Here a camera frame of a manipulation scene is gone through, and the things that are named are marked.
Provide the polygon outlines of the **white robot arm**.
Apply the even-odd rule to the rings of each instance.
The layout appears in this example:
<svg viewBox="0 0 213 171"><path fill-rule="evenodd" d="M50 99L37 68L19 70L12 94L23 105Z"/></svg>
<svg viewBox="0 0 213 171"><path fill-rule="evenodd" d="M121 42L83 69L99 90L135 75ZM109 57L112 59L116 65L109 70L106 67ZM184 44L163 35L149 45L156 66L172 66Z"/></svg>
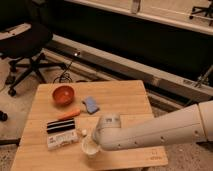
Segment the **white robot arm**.
<svg viewBox="0 0 213 171"><path fill-rule="evenodd" d="M121 127L118 114L101 116L92 132L103 150L117 151L191 142L213 142L213 100Z"/></svg>

